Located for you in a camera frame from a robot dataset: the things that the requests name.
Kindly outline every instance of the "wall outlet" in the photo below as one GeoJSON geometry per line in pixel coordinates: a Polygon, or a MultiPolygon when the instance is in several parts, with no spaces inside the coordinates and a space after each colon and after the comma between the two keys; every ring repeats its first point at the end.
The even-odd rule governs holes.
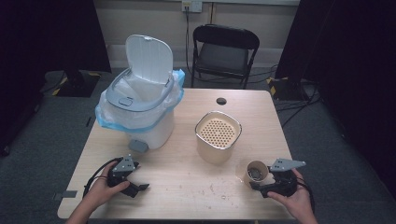
{"type": "Polygon", "coordinates": [[[181,11],[191,11],[191,1],[181,1],[181,11]]]}
{"type": "Polygon", "coordinates": [[[186,8],[188,9],[189,12],[202,12],[202,2],[182,1],[181,11],[186,11],[186,8]]]}

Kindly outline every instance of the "black cable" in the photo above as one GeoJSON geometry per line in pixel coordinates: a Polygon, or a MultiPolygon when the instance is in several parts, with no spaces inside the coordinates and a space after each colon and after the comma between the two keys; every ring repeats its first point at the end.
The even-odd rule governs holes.
{"type": "Polygon", "coordinates": [[[314,95],[317,91],[317,86],[315,86],[314,89],[314,93],[312,93],[312,96],[309,98],[308,102],[305,105],[302,105],[294,114],[292,114],[283,124],[282,124],[282,128],[284,128],[286,126],[286,124],[292,119],[294,118],[294,116],[296,116],[298,113],[300,113],[300,111],[302,111],[304,108],[306,108],[307,106],[310,105],[310,103],[312,102],[312,99],[314,98],[314,95]]]}
{"type": "Polygon", "coordinates": [[[312,191],[311,188],[309,188],[309,186],[305,183],[300,183],[297,181],[297,184],[300,186],[303,186],[306,190],[308,190],[309,193],[309,201],[311,202],[311,208],[312,208],[312,212],[315,214],[315,199],[314,199],[314,192],[312,191]]]}
{"type": "Polygon", "coordinates": [[[91,187],[91,184],[92,184],[93,180],[96,179],[98,173],[99,173],[103,168],[105,168],[105,166],[109,165],[109,164],[110,164],[111,162],[113,162],[113,161],[122,161],[122,159],[123,159],[123,157],[115,158],[115,159],[113,159],[113,160],[111,160],[111,161],[108,161],[108,162],[106,162],[105,164],[103,164],[103,165],[93,174],[93,176],[88,180],[87,185],[84,186],[84,192],[82,193],[82,197],[84,198],[85,195],[87,195],[88,191],[90,191],[90,187],[91,187]]]}
{"type": "Polygon", "coordinates": [[[190,71],[190,66],[189,66],[189,46],[190,46],[190,19],[189,19],[189,12],[190,9],[188,7],[184,7],[184,10],[186,12],[186,65],[187,65],[187,70],[189,70],[189,73],[192,74],[190,71]]]}
{"type": "MultiPolygon", "coordinates": [[[[265,74],[271,74],[269,77],[272,76],[273,71],[270,72],[263,72],[263,73],[257,73],[257,74],[252,74],[250,75],[250,77],[256,77],[256,76],[260,76],[260,75],[265,75],[265,74]]],[[[265,80],[267,80],[269,77],[265,77],[264,79],[258,80],[258,81],[249,81],[248,83],[259,83],[259,82],[263,82],[265,80]]],[[[203,82],[212,82],[212,81],[216,81],[216,80],[223,80],[223,79],[228,79],[228,78],[232,78],[232,77],[214,77],[214,78],[210,78],[210,79],[202,79],[199,77],[195,77],[196,80],[200,80],[203,82]]],[[[215,82],[215,83],[221,83],[221,84],[230,84],[230,82],[215,82]]]]}
{"type": "MultiPolygon", "coordinates": [[[[319,97],[319,98],[316,99],[315,101],[309,103],[308,105],[313,105],[313,104],[319,102],[320,100],[321,100],[321,97],[319,97]]],[[[284,103],[284,104],[288,104],[287,106],[297,105],[297,104],[300,104],[300,105],[297,105],[297,106],[294,106],[294,107],[287,107],[287,108],[285,108],[285,106],[284,106],[284,107],[281,108],[281,109],[277,109],[276,112],[282,112],[282,111],[285,111],[285,110],[298,109],[298,108],[300,108],[300,107],[302,107],[302,106],[305,106],[305,105],[306,105],[306,102],[301,101],[301,102],[294,103],[294,104],[290,104],[290,103],[284,103]]]]}
{"type": "Polygon", "coordinates": [[[210,8],[210,24],[213,23],[213,6],[215,5],[215,3],[212,2],[212,8],[210,8]]]}

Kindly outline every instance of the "perforated cylinder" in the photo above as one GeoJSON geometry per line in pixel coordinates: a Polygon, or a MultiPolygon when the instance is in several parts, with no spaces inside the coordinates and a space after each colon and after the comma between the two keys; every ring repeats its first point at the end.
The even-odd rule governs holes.
{"type": "Polygon", "coordinates": [[[207,113],[195,127],[199,155],[210,163],[227,161],[241,132],[236,119],[219,111],[207,113]]]}

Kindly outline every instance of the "white lid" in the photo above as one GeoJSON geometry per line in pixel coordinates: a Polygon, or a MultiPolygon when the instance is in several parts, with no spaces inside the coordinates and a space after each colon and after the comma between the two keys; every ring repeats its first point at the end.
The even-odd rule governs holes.
{"type": "Polygon", "coordinates": [[[172,76],[172,50],[161,40],[146,35],[131,35],[126,40],[126,56],[137,77],[165,84],[172,76]]]}

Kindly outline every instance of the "gray carpet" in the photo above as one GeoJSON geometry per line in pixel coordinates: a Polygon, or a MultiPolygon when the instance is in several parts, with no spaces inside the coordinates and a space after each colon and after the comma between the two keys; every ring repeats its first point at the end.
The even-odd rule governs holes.
{"type": "MultiPolygon", "coordinates": [[[[104,74],[91,98],[54,97],[50,91],[46,92],[38,112],[10,145],[10,155],[0,159],[0,223],[64,223],[57,217],[60,201],[53,200],[53,195],[66,190],[92,128],[93,110],[100,93],[120,71],[114,69],[114,75],[104,74]]],[[[252,74],[268,71],[269,68],[256,68],[252,74]]],[[[185,72],[188,88],[191,77],[185,72]]],[[[56,84],[61,75],[61,72],[48,73],[43,90],[56,84]]],[[[268,75],[253,76],[247,88],[268,91],[264,82],[268,75]]],[[[195,88],[240,87],[239,81],[231,79],[195,81],[195,88]]],[[[313,93],[313,86],[305,88],[308,94],[313,93]]],[[[296,103],[275,101],[277,109],[293,107],[296,103]]],[[[284,123],[295,111],[278,112],[280,122],[284,123]]],[[[284,127],[292,157],[307,163],[299,170],[314,191],[319,223],[394,223],[395,201],[367,161],[343,139],[335,123],[319,101],[307,106],[284,127]]]]}

